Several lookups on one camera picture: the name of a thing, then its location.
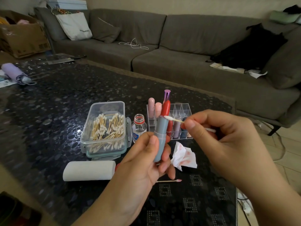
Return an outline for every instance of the acrylic lipstick organizer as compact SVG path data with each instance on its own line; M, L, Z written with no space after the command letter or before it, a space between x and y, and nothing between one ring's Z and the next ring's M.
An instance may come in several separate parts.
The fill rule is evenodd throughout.
M153 116L149 116L148 105L147 105L147 121L148 121L148 131L154 132L156 129L158 117L160 116L161 111L154 110ZM191 110L189 104L170 104L169 116L177 119L183 120L186 117L191 115ZM179 129L174 130L175 122L173 121L171 140L183 140L183 139L192 139L189 133L186 130Z

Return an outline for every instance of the gray sofa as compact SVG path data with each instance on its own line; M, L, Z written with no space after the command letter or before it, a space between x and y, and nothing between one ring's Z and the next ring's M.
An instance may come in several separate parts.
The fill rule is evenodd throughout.
M290 127L301 117L301 27L280 25L262 19L235 16L161 15L137 11L94 9L89 18L99 17L121 33L111 44L89 39L71 41L50 10L35 9L45 23L56 53L87 55L89 60L156 78L181 83L236 99L237 114ZM210 67L216 54L248 35L247 26L262 22L265 29L283 33L288 42L269 60L265 77ZM149 50L133 49L119 42L139 44Z

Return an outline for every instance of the bottle label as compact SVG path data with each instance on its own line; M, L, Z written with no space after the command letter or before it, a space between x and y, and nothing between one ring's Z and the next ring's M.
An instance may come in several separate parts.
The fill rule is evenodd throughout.
M143 132L140 132L140 133L134 133L133 132L133 139L134 139L134 141L138 140L139 136L141 136L145 132L146 132L146 130L143 131Z

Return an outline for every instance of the black glass table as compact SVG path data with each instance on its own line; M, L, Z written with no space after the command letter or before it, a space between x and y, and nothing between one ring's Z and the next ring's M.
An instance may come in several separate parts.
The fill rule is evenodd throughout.
M63 57L69 56L17 63L37 84L0 89L0 162L61 225L73 223L108 183L62 179L68 162L89 160L81 152L80 136L93 103L123 101L133 120L137 113L146 117L150 97L162 101L170 89L171 102L189 103L192 113L235 113L232 98L88 60L42 64ZM182 182L155 184L133 225L235 226L236 188L216 173L194 140L180 142L195 152L198 168L176 169ZM175 141L170 145L173 151Z

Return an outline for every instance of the sofa leg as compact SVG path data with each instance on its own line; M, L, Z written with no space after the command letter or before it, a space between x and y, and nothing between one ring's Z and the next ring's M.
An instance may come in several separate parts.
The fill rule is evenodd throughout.
M273 128L272 131L268 134L268 136L273 135L275 132L278 131L278 129L281 128L281 126L278 126L278 125L273 125L273 127L274 127L274 128Z

